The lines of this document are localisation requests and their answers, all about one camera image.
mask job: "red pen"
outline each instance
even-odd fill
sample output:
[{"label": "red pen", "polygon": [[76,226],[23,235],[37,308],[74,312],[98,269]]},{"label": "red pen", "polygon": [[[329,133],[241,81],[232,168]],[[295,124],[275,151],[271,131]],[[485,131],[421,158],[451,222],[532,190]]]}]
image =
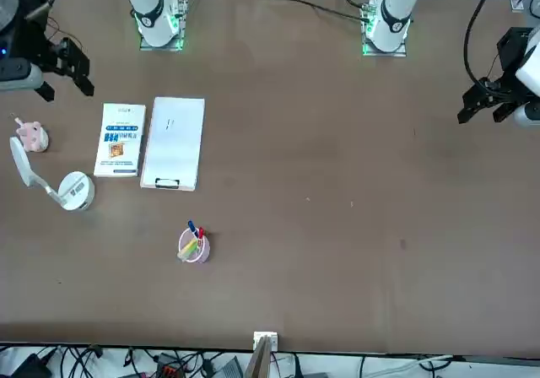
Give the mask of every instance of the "red pen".
[{"label": "red pen", "polygon": [[203,238],[204,238],[204,229],[199,228],[199,239],[197,241],[199,248],[203,247]]}]

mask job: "white clipboard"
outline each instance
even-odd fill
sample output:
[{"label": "white clipboard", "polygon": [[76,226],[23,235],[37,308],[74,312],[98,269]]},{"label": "white clipboard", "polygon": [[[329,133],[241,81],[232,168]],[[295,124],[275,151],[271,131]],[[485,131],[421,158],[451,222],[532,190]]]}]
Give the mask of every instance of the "white clipboard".
[{"label": "white clipboard", "polygon": [[155,98],[142,188],[195,190],[203,119],[204,99]]}]

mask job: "brown table surface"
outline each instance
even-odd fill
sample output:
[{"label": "brown table surface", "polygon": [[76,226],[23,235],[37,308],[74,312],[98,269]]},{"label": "brown table surface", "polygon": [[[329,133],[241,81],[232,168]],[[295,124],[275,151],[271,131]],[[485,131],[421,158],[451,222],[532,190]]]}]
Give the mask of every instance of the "brown table surface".
[{"label": "brown table surface", "polygon": [[[343,0],[312,2],[354,13]],[[540,132],[490,111],[458,125],[463,34],[478,0],[420,0],[408,57],[362,58],[359,26],[284,0],[192,0],[181,54],[140,52],[127,0],[57,0],[94,98],[3,94],[41,121],[57,186],[92,174],[102,104],[202,97],[197,190],[95,180],[88,212],[24,187],[0,121],[0,338],[285,350],[540,355]],[[520,16],[489,1],[484,75]],[[494,74],[500,73],[496,64]],[[188,219],[204,265],[176,259]]]}]

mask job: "white desk lamp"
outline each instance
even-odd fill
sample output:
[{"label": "white desk lamp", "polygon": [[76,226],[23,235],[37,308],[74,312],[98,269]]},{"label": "white desk lamp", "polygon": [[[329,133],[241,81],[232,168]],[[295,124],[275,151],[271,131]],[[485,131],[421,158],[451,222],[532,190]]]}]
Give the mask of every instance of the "white desk lamp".
[{"label": "white desk lamp", "polygon": [[94,183],[90,180],[90,177],[81,171],[73,171],[64,177],[58,187],[58,192],[56,192],[45,180],[32,171],[28,156],[22,143],[17,138],[10,138],[9,146],[17,170],[19,170],[20,178],[23,179],[26,186],[42,186],[45,188],[47,195],[67,211],[83,211],[92,203],[94,199]]}]

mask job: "pink plush toy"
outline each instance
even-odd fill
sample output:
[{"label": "pink plush toy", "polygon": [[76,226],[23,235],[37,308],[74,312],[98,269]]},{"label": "pink plush toy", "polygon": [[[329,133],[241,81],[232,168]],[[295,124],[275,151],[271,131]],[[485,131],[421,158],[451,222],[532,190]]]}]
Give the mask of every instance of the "pink plush toy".
[{"label": "pink plush toy", "polygon": [[39,122],[22,122],[17,117],[15,117],[15,121],[19,124],[19,129],[15,132],[19,135],[24,151],[42,152],[47,149],[49,136]]}]

